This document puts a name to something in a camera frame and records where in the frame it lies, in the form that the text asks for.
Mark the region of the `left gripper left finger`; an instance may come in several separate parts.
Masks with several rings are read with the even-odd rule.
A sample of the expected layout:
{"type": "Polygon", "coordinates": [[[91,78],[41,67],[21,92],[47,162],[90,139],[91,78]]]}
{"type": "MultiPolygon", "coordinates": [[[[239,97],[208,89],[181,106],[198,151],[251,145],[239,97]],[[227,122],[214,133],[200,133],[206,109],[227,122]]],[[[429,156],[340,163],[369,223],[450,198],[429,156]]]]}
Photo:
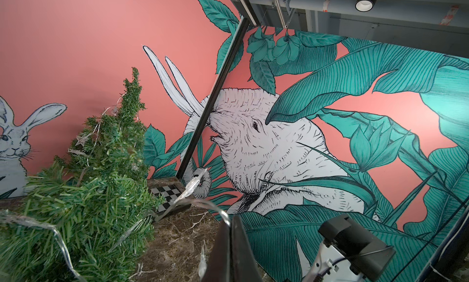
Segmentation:
{"type": "Polygon", "coordinates": [[[231,272],[230,226],[220,222],[210,253],[207,269],[201,282],[229,282],[231,272]]]}

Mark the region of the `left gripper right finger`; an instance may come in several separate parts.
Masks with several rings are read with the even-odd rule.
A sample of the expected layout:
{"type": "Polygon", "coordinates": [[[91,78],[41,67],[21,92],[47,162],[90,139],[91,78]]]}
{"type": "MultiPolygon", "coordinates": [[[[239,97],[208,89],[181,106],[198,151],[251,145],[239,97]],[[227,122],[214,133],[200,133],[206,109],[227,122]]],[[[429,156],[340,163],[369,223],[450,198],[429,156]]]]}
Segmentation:
{"type": "Polygon", "coordinates": [[[241,216],[232,218],[232,281],[262,282],[241,216]]]}

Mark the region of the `mini christmas tree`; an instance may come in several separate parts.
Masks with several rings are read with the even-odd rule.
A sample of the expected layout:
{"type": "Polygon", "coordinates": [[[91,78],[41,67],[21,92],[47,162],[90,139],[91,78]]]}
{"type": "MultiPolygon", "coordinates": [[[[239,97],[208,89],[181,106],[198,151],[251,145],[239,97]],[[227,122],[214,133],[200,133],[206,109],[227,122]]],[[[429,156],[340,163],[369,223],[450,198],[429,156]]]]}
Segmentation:
{"type": "Polygon", "coordinates": [[[83,181],[96,177],[116,180],[120,176],[140,181],[148,176],[143,154],[147,128],[139,119],[145,104],[140,100],[137,68],[132,68],[131,80],[125,79],[123,84],[125,90],[117,104],[98,117],[87,118],[67,156],[54,158],[67,175],[82,177],[83,181]]]}
{"type": "Polygon", "coordinates": [[[125,282],[153,238],[150,211],[162,198],[146,179],[67,175],[53,164],[29,180],[15,210],[54,230],[1,223],[4,282],[125,282]]]}

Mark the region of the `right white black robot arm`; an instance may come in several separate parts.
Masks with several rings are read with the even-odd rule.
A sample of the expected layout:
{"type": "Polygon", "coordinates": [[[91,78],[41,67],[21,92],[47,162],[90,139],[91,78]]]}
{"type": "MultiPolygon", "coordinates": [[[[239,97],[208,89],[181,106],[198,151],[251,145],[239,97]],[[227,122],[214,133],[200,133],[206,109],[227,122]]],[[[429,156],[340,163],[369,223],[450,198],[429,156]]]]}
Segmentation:
{"type": "Polygon", "coordinates": [[[318,254],[305,282],[376,282],[396,254],[349,215],[324,222],[318,254]]]}

